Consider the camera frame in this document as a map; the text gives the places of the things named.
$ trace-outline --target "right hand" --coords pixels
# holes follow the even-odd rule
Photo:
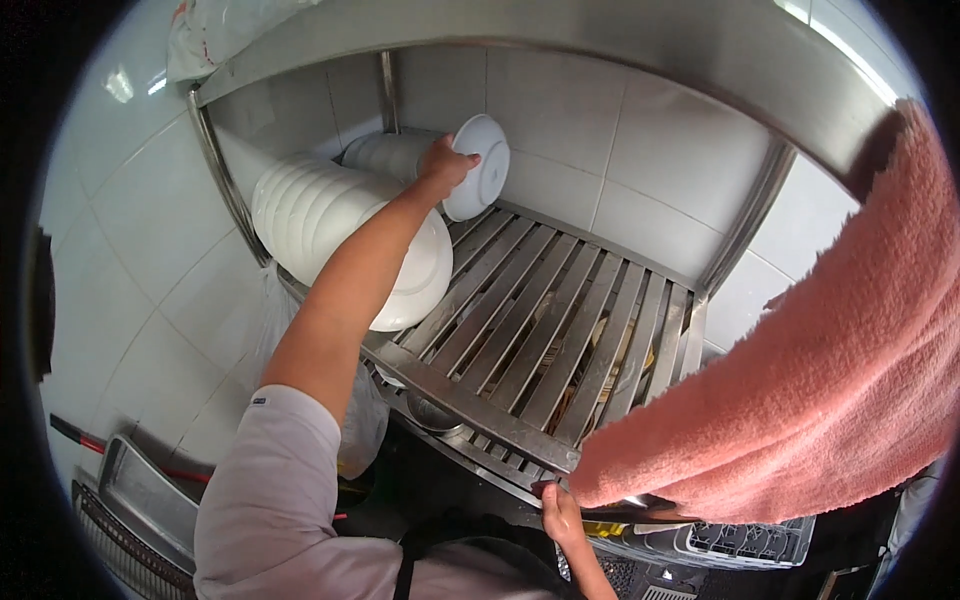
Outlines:
[[[569,492],[557,483],[543,482],[534,489],[543,505],[543,531],[564,551],[587,541],[580,506]]]
[[[418,179],[438,186],[446,198],[453,188],[460,185],[467,171],[480,164],[480,155],[460,155],[453,150],[453,133],[447,133],[423,155]]]

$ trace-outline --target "metal pole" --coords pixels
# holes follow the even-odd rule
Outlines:
[[[399,95],[397,93],[396,53],[385,50],[377,61],[380,72],[380,111],[383,114],[383,131],[400,133]]]
[[[760,166],[760,172],[740,208],[730,234],[724,240],[720,251],[710,261],[700,277],[700,285],[712,297],[747,251],[754,236],[759,231],[774,200],[777,199],[786,176],[790,173],[797,149],[785,140],[774,137],[767,148],[767,154]]]
[[[217,189],[220,190],[220,196],[227,206],[227,211],[247,243],[253,257],[256,258],[256,262],[263,267],[270,260],[270,253],[263,247],[260,238],[256,236],[256,232],[253,230],[250,209],[244,203],[240,190],[237,189],[236,181],[233,180],[233,176],[227,168],[227,163],[224,161],[220,143],[217,141],[217,134],[213,130],[213,123],[210,122],[210,114],[206,107],[201,107],[197,102],[196,87],[187,92],[186,106],[187,112],[190,113],[193,129],[197,133],[198,141],[200,141],[200,150],[204,153],[206,167],[210,170],[210,175],[217,184]]]

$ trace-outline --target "metal shelf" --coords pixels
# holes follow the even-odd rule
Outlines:
[[[362,353],[467,424],[434,445],[530,501],[534,482],[576,466],[586,434],[699,368],[707,295],[505,206],[450,225],[444,299],[415,327],[369,333]],[[374,379],[422,434],[405,392]]]
[[[757,0],[325,0],[217,69],[199,106],[308,64],[431,43],[541,48],[655,73],[753,117],[841,182],[889,109],[837,48]]]

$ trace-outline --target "gray sleeve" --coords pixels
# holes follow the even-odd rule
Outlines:
[[[281,385],[253,395],[204,492],[195,581],[239,581],[336,537],[340,429],[312,397]]]

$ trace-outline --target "pink towel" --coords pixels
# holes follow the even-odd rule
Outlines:
[[[730,353],[596,431],[583,506],[653,493],[725,523],[779,522],[883,492],[943,454],[960,413],[960,208],[929,117],[864,208]]]

